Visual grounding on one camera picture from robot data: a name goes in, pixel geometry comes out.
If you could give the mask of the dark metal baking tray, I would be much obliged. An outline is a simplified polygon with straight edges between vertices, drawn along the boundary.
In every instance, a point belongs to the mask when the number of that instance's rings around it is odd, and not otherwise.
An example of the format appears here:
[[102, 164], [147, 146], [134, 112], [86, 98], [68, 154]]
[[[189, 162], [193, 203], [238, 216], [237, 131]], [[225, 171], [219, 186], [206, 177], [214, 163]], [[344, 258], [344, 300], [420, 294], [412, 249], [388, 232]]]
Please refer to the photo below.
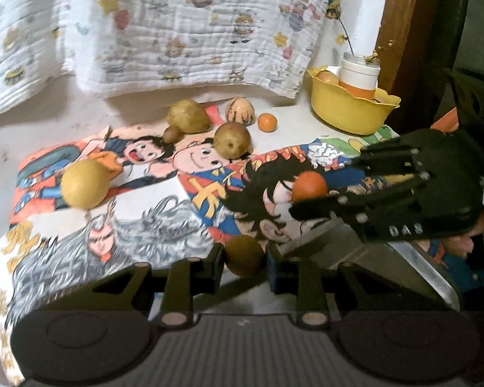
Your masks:
[[324, 221], [308, 233], [278, 246], [285, 257], [309, 257], [323, 268], [352, 262], [459, 311], [459, 290], [443, 266], [411, 242], [363, 242], [339, 219]]

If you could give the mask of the brownish green pear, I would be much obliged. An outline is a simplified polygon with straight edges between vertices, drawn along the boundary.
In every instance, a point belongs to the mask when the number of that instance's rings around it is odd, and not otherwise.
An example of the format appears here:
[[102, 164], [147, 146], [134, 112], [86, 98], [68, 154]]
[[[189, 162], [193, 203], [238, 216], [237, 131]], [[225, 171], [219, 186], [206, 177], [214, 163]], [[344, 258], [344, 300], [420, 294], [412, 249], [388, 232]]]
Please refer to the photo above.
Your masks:
[[225, 159], [232, 160], [245, 155], [252, 144], [247, 128], [237, 122], [225, 122], [215, 132], [213, 147]]

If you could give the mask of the small orange tangerine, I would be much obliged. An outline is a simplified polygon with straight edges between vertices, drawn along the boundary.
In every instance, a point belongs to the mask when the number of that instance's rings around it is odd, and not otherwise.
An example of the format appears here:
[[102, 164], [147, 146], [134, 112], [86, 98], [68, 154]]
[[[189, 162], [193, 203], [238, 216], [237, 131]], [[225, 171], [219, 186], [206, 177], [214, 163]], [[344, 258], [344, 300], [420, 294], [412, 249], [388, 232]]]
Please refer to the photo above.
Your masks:
[[315, 171], [302, 172], [295, 179], [291, 191], [291, 197], [294, 203], [318, 197], [325, 197], [327, 195], [328, 185], [323, 176]]

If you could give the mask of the yellow-green lumpy pear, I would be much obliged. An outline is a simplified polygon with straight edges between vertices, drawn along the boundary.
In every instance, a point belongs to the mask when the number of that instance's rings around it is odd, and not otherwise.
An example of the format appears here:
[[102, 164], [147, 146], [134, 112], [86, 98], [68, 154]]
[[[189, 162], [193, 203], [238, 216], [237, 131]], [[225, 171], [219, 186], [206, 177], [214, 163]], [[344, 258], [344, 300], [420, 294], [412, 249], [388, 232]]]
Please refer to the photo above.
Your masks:
[[184, 134], [204, 133], [211, 126], [210, 117], [205, 110], [190, 99], [173, 104], [166, 120], [169, 125], [179, 128]]

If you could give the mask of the white printed muslin cloth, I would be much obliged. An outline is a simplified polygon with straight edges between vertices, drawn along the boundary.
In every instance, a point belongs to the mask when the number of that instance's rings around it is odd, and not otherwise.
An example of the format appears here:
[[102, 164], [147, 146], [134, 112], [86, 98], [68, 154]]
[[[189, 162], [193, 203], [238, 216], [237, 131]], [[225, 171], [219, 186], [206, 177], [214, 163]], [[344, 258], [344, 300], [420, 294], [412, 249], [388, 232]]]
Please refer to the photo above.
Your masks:
[[71, 0], [0, 0], [0, 114], [72, 70]]
[[298, 94], [326, 0], [70, 0], [79, 87], [100, 97], [190, 86]]

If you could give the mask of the fruit inside yellow bowl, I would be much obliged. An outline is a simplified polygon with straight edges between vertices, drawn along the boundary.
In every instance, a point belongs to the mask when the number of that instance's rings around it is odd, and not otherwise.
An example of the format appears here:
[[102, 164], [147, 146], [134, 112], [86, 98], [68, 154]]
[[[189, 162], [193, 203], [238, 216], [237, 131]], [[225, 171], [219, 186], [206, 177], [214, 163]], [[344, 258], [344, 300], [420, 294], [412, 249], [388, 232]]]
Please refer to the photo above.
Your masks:
[[319, 71], [316, 75], [316, 78], [318, 80], [321, 80], [324, 83], [332, 84], [332, 85], [338, 85], [339, 84], [339, 78], [336, 74], [332, 73], [331, 71], [328, 70], [323, 70]]

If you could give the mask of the dried flower twig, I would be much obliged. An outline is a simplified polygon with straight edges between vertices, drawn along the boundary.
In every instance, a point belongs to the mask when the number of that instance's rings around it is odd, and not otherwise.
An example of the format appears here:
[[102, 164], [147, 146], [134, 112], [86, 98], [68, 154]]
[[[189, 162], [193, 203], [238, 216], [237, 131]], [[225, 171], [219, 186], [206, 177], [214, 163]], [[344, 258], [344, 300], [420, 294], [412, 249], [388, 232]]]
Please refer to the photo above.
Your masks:
[[365, 64], [378, 62], [377, 41], [381, 21], [378, 11], [359, 12], [355, 19], [356, 23], [348, 27], [344, 23], [343, 13], [338, 14], [343, 41], [349, 47], [350, 54], [363, 58]]

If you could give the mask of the brown kiwi with sticker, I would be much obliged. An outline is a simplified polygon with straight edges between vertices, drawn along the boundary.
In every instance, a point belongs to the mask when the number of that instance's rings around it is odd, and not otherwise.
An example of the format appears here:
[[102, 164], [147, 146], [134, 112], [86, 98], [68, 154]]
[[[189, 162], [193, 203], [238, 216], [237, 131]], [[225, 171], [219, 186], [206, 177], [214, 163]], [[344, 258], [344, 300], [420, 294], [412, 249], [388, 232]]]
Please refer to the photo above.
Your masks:
[[224, 245], [225, 265], [241, 278], [253, 277], [262, 269], [264, 251], [259, 242], [247, 235], [238, 235]]

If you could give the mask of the colourful cartoon table cloth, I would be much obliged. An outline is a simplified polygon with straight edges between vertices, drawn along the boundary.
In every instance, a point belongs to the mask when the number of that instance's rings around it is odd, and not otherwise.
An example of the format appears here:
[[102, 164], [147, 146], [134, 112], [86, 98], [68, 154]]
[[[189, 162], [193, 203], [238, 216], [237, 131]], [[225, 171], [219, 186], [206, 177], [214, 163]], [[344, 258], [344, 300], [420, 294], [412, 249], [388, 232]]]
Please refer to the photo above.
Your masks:
[[[472, 323], [355, 263], [332, 270], [315, 262], [327, 328], [289, 320], [295, 296], [271, 291], [267, 246], [338, 218], [293, 218], [295, 179], [315, 171], [328, 195], [338, 195], [380, 191], [409, 176], [366, 176], [348, 164], [363, 146], [401, 135], [347, 134], [307, 106], [276, 114], [273, 133], [248, 129], [246, 159], [223, 159], [210, 130], [189, 135], [162, 161], [163, 177], [116, 184], [89, 211], [30, 213], [0, 238], [0, 358], [13, 385], [462, 385], [478, 349]], [[461, 122], [456, 131], [480, 151], [467, 164], [484, 171], [484, 131], [465, 114]], [[347, 225], [365, 243], [417, 240], [366, 240], [358, 224]], [[205, 259], [238, 235], [259, 242], [261, 271], [241, 278], [225, 265], [217, 291], [194, 297], [192, 325], [161, 326], [173, 263]]]

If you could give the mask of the white printed muslin cloth left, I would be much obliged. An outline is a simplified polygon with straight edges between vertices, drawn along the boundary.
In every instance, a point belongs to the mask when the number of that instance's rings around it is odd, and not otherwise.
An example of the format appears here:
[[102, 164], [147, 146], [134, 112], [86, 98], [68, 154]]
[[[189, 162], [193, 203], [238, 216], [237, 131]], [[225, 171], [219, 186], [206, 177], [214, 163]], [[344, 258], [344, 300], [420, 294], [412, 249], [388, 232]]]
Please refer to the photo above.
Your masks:
[[71, 0], [0, 0], [0, 114], [72, 70]]

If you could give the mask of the round yellow pear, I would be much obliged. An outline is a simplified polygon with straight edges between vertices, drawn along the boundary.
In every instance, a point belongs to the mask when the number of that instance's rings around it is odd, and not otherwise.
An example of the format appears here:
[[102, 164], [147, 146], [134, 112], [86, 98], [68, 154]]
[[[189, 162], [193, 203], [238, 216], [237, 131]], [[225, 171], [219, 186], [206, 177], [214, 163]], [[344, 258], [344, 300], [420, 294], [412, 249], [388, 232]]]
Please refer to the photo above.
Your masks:
[[110, 172], [95, 160], [82, 160], [64, 171], [60, 188], [68, 206], [90, 210], [103, 202], [109, 191]]

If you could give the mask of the yellow plastic bowl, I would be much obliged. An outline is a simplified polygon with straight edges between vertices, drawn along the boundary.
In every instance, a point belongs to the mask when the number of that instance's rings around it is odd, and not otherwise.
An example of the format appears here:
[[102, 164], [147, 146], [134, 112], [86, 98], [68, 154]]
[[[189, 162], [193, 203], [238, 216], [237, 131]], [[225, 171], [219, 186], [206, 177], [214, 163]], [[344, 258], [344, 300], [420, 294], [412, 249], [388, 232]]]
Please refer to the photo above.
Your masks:
[[307, 70], [311, 78], [310, 104], [317, 117], [332, 128], [347, 134], [374, 134], [400, 105], [401, 98], [379, 87], [372, 101], [357, 98], [338, 84], [319, 79], [317, 74], [321, 71], [327, 71], [327, 67]]

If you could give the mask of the white printed muslin cloth right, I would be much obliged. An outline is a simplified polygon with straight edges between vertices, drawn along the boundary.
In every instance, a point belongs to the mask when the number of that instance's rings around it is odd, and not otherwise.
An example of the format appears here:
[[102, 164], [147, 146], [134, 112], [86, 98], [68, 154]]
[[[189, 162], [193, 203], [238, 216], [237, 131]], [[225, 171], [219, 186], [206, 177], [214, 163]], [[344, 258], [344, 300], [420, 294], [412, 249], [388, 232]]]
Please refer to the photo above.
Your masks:
[[298, 94], [326, 0], [70, 0], [79, 87], [100, 97], [190, 86]]

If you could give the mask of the small orange kumquat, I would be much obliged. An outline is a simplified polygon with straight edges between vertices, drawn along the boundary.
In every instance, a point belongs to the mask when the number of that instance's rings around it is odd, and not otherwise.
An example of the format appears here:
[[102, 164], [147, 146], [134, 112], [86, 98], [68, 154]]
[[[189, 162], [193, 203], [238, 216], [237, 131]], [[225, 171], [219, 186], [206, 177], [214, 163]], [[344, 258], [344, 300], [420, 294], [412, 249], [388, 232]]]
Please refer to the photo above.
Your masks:
[[257, 120], [259, 130], [266, 133], [273, 133], [278, 125], [277, 118], [270, 113], [260, 114]]

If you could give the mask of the pale striped pepino melon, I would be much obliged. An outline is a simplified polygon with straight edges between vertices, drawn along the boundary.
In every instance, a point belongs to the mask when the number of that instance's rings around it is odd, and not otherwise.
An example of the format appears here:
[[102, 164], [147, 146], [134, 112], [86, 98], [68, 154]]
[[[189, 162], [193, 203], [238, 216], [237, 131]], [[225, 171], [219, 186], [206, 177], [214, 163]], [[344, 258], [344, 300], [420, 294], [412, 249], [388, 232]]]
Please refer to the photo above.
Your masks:
[[226, 105], [225, 120], [245, 126], [252, 125], [255, 121], [253, 104], [243, 97], [231, 99]]

